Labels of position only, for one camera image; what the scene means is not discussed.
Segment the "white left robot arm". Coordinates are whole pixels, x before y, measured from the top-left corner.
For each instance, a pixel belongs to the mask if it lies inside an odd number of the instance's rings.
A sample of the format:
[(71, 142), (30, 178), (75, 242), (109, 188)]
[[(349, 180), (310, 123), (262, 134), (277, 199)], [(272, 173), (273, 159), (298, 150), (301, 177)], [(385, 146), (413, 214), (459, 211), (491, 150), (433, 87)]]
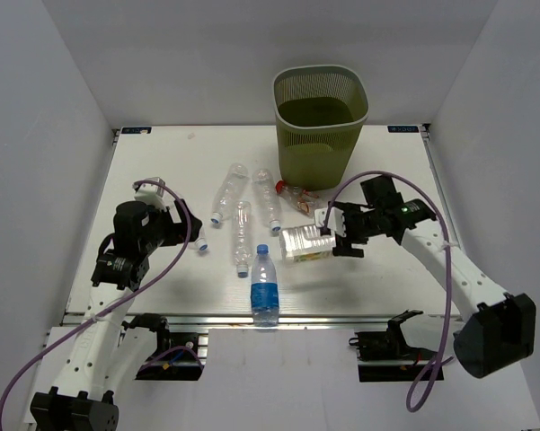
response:
[(50, 389), (32, 397), (39, 430), (114, 430), (120, 418), (115, 399), (125, 384), (178, 365), (184, 356), (203, 366), (196, 348), (173, 344), (163, 316), (125, 319), (152, 253), (197, 241), (201, 221), (182, 199), (135, 198), (117, 206), (113, 226), (98, 250), (85, 326)]

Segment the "clear square bottle yellow label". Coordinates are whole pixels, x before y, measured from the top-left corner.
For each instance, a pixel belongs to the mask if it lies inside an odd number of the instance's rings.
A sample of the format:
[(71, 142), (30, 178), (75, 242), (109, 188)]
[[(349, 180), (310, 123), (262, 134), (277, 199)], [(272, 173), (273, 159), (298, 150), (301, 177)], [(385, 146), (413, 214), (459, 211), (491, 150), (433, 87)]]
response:
[(283, 229), (279, 233), (279, 245), (282, 260), (293, 264), (331, 257), (335, 238), (321, 235), (318, 227), (307, 224)]

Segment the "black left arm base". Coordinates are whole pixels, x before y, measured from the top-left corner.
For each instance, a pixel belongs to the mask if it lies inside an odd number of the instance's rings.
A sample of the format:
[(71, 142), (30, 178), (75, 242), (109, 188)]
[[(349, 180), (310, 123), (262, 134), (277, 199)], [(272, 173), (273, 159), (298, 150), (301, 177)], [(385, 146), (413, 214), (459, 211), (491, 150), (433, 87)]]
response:
[(204, 362), (198, 356), (197, 332), (172, 332), (168, 320), (159, 314), (143, 313), (121, 323), (124, 331), (144, 328), (153, 334), (156, 350), (144, 362), (147, 368), (137, 372), (139, 381), (196, 382), (202, 375)]

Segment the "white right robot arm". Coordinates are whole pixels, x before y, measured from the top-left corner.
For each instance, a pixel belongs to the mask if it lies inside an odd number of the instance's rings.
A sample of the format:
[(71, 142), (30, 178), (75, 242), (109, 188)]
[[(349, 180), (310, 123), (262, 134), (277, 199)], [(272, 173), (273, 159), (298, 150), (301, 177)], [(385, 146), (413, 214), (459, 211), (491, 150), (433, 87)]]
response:
[(361, 258), (372, 237), (383, 235), (416, 258), (450, 291), (464, 320), (453, 335), (453, 355), (473, 377), (483, 378), (534, 352), (536, 305), (513, 295), (479, 269), (447, 237), (429, 198), (405, 201), (394, 186), (397, 176), (377, 172), (361, 182), (366, 202), (333, 200), (314, 211), (321, 234), (335, 239), (334, 256)]

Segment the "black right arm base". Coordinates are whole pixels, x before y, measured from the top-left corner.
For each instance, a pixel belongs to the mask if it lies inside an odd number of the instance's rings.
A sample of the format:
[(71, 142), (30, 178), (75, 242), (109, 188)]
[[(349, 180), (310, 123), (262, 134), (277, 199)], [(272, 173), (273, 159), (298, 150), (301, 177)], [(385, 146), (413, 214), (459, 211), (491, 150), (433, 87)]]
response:
[(362, 383), (412, 382), (437, 354), (441, 316), (407, 310), (389, 319), (382, 330), (360, 330), (348, 341), (356, 350)]

